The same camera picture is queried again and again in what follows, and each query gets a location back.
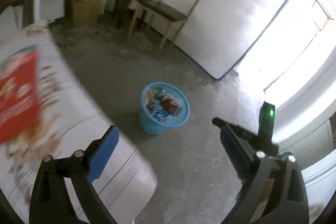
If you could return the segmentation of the red snack bag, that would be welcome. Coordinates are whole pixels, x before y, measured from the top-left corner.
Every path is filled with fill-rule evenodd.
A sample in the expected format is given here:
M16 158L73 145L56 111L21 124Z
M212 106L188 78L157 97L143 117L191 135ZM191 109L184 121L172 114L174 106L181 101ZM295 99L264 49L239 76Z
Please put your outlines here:
M23 48L1 62L1 143L40 120L38 50Z

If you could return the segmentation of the wooden chair dark seat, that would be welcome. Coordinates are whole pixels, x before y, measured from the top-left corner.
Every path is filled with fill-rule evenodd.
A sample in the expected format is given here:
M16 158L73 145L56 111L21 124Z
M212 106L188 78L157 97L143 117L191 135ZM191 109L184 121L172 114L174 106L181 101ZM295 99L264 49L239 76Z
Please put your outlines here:
M190 7L189 11L187 14L184 14L178 10L176 10L175 8L165 4L163 2L163 0L139 0L138 1L138 5L135 9L135 12L133 14L131 23L130 23L130 27L129 27L129 31L127 33L127 39L131 36L135 23L137 21L138 18L138 14L140 11L143 12L143 15L146 14L150 14L150 19L147 23L146 29L148 29L154 18L156 16L161 17L163 20L165 20L168 23L168 27L167 30L165 32L165 34L163 35L163 38L161 39L160 45L155 53L155 57L158 56L160 50L163 48L163 46L165 45L166 41L167 41L167 37L169 36L169 33L171 31L171 29L173 28L173 26L175 26L176 24L180 24L178 30L176 31L172 41L171 41L171 46L173 46L175 44L175 41L179 35L179 33L181 32L181 30L183 30L186 22L189 20L191 14L193 13L193 11L195 10L196 6L198 5L198 3L200 2L200 0L195 0L195 2L193 3L193 5Z

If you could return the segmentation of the cardboard box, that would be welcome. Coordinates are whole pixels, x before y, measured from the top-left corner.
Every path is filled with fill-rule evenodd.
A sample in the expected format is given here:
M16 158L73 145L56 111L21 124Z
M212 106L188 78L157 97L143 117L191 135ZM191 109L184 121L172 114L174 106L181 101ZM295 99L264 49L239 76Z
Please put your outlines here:
M74 27L94 26L98 17L104 13L101 0L74 0L71 5Z

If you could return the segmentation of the red tin can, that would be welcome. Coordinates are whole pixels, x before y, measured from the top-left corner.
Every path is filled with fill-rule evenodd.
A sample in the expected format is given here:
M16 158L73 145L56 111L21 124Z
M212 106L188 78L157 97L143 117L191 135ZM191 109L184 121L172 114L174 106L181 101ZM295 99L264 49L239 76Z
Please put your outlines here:
M182 111L181 106L172 98L166 98L162 101L161 106L169 115L177 116Z

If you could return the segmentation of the blue white snack wrapper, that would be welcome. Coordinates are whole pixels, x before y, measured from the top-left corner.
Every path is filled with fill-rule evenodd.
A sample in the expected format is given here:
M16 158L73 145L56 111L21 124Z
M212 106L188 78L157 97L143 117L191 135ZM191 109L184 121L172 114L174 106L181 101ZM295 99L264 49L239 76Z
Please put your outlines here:
M146 107L156 121L166 123L169 114L163 109L160 104L155 102L149 102Z

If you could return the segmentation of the blue plastic trash basket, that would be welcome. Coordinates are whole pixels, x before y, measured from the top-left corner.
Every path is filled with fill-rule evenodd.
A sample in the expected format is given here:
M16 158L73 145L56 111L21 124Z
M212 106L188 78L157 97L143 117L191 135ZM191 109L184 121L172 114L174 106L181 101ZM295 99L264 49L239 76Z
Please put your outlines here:
M168 83L151 83L140 95L140 125L147 134L159 135L171 128L184 125L190 116L190 105L185 95Z

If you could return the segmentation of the white cabinet box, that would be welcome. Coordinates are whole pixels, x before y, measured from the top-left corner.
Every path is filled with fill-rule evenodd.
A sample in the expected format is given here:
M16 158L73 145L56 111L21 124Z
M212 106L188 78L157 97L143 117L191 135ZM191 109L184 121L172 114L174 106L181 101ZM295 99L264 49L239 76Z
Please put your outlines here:
M54 22L64 15L64 0L41 0L41 20Z

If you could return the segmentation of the floral tablecloth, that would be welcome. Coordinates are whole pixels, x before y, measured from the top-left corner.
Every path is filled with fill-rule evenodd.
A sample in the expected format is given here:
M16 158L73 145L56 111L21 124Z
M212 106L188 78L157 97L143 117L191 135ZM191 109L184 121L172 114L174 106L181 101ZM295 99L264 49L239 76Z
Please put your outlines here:
M38 145L53 156L67 157L101 137L112 122L75 79L49 30L27 36L15 24L1 28L2 59L30 45L38 47L39 88L47 101ZM24 223L29 221L28 200L40 163L32 153L23 155L27 146L23 139L1 146L1 189ZM93 185L116 221L131 223L154 194L157 178L136 146L120 135L104 172Z

